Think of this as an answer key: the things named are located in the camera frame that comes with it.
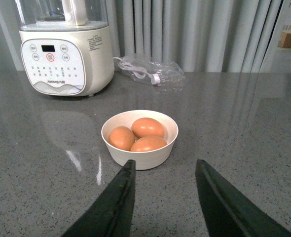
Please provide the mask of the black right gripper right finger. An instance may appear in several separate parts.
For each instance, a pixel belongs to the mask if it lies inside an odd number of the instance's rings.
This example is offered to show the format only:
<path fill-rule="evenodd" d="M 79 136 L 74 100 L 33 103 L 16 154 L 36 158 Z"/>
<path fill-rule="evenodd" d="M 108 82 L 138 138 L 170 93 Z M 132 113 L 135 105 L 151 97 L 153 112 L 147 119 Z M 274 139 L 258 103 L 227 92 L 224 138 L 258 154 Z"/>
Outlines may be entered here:
<path fill-rule="evenodd" d="M 211 237 L 291 237 L 206 161 L 195 171 L 199 202 Z"/>

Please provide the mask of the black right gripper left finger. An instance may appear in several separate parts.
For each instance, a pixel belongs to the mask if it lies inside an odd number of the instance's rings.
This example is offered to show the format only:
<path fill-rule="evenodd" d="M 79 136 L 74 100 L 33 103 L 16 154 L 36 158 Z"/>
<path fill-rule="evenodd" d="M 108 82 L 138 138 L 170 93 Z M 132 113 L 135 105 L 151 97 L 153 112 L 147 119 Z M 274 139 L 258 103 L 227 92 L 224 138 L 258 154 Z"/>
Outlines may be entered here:
<path fill-rule="evenodd" d="M 128 237 L 135 202 L 136 162 L 128 160 L 64 237 Z"/>

